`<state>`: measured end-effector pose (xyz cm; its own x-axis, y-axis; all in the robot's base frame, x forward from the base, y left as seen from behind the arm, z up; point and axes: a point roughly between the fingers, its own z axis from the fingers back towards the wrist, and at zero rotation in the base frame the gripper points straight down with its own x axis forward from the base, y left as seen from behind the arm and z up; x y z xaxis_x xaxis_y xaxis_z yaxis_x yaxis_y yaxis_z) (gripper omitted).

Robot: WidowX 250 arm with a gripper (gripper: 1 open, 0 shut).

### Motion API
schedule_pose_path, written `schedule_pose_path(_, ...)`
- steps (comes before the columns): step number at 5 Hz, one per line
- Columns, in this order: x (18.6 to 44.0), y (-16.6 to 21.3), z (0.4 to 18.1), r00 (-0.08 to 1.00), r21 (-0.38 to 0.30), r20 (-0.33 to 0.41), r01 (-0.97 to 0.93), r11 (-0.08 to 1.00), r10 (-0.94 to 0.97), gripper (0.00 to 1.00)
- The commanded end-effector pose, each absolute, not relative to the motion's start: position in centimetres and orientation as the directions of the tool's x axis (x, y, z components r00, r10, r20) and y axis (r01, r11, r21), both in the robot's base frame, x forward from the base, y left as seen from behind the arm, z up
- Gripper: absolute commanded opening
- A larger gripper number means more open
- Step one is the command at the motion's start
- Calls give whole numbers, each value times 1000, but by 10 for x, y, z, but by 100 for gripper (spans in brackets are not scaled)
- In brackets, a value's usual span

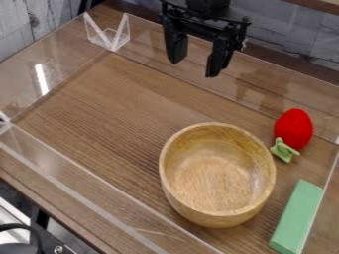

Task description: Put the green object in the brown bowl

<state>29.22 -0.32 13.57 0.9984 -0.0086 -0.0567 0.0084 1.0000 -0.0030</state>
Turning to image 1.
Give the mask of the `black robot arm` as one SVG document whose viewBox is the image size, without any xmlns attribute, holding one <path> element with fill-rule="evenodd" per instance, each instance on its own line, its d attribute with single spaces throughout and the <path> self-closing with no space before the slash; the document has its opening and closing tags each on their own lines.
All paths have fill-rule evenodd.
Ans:
<svg viewBox="0 0 339 254">
<path fill-rule="evenodd" d="M 229 65 L 235 51 L 245 46 L 248 17 L 231 19 L 227 12 L 231 0 L 184 0 L 179 5 L 160 0 L 160 24 L 164 33 L 167 58 L 177 64 L 188 56 L 188 36 L 212 43 L 207 58 L 205 77 L 216 77 Z"/>
</svg>

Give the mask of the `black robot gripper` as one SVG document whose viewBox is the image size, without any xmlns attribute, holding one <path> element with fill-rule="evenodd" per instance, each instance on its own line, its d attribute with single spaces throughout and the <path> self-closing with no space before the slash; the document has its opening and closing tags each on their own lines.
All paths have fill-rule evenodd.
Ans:
<svg viewBox="0 0 339 254">
<path fill-rule="evenodd" d="M 213 41 L 205 77 L 216 77 L 229 64 L 233 50 L 240 51 L 245 47 L 251 18 L 232 12 L 231 0 L 183 0 L 181 3 L 160 0 L 160 5 L 169 62 L 177 64 L 187 56 L 188 35 Z"/>
</svg>

